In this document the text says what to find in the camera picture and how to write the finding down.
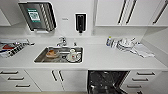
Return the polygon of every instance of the countertop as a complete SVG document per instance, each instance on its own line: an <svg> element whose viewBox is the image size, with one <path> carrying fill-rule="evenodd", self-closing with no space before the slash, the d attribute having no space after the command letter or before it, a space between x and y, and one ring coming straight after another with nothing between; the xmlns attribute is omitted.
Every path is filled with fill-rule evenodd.
<svg viewBox="0 0 168 94"><path fill-rule="evenodd" d="M0 58L0 68L51 68L87 70L168 70L155 57L142 58L130 52L111 49L102 44L86 44L83 47L81 63L35 63L34 60L49 46L54 44L35 44L26 46L12 57Z"/></svg>

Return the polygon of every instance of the sink basin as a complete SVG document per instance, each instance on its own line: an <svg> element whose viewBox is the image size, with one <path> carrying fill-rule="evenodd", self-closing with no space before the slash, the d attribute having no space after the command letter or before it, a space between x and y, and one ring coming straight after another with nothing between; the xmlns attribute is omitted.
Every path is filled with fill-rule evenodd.
<svg viewBox="0 0 168 94"><path fill-rule="evenodd" d="M59 54L56 58L48 58L46 54L50 50L54 50L55 53ZM67 60L67 55L70 53L71 49L75 49L75 52L77 54L80 54L80 59L77 61L70 62ZM62 47L62 48L53 48L53 47L46 47L41 54L34 60L35 63L80 63L82 62L82 53L83 48L82 47Z"/></svg>

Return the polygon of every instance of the white wall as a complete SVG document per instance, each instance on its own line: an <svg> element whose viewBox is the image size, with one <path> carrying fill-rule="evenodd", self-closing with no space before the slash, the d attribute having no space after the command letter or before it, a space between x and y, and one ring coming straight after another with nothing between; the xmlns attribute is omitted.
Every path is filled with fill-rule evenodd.
<svg viewBox="0 0 168 94"><path fill-rule="evenodd" d="M145 34L146 27L95 27L93 28L93 14L95 14L94 2L96 0L39 0L39 2L51 2L56 18L57 28L49 34L37 34L29 30L26 22L16 24L11 27L0 27L0 38L54 38L59 36L90 38L103 37L104 40L108 36L136 38L140 41ZM87 14L86 31L82 36L75 30L75 13Z"/></svg>
<svg viewBox="0 0 168 94"><path fill-rule="evenodd" d="M146 31L144 43L163 64L168 66L168 28L150 27Z"/></svg>
<svg viewBox="0 0 168 94"><path fill-rule="evenodd" d="M58 32L63 36L79 36L79 33L76 31L75 14L86 13L86 31L83 33L83 36L91 35L93 27L93 0L20 0L20 2L31 1L50 2L52 4Z"/></svg>

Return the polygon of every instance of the faucet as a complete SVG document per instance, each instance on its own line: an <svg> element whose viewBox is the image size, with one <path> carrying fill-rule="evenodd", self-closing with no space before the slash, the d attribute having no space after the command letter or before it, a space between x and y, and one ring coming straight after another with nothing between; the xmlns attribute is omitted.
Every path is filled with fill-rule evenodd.
<svg viewBox="0 0 168 94"><path fill-rule="evenodd" d="M65 37L60 37L60 42L61 43L58 43L57 46L60 46L60 47L63 47L63 46L66 46L67 45L67 42L66 42L66 38Z"/></svg>

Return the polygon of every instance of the dishwasher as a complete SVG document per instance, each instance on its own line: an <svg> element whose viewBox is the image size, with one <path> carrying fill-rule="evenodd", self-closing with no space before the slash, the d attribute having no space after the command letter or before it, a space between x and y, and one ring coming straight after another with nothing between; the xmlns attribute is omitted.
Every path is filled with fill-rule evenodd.
<svg viewBox="0 0 168 94"><path fill-rule="evenodd" d="M88 94L127 94L120 89L129 71L89 70Z"/></svg>

